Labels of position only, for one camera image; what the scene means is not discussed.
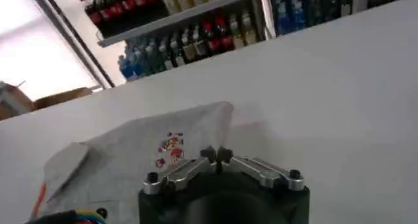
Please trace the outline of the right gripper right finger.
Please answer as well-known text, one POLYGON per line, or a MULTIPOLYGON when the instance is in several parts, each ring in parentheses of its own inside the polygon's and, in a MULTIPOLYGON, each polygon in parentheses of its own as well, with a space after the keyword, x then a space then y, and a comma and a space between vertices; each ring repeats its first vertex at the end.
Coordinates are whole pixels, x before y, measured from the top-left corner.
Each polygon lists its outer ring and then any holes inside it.
POLYGON ((232 150, 220 147, 217 161, 223 171, 244 173, 269 189, 279 185, 284 185, 290 191, 302 191, 305 188, 304 177, 299 170, 285 170, 258 157, 237 156, 232 150))

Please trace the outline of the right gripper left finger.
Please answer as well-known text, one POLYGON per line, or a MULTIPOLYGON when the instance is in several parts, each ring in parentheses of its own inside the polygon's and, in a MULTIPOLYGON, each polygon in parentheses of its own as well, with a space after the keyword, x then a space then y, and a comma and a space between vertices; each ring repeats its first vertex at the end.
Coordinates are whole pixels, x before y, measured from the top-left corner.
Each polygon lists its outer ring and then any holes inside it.
POLYGON ((147 195, 157 195, 164 188, 179 191, 201 173, 215 172, 217 168, 216 151, 209 146, 200 151, 196 159, 183 159, 162 172, 149 172, 143 181, 142 191, 147 195))

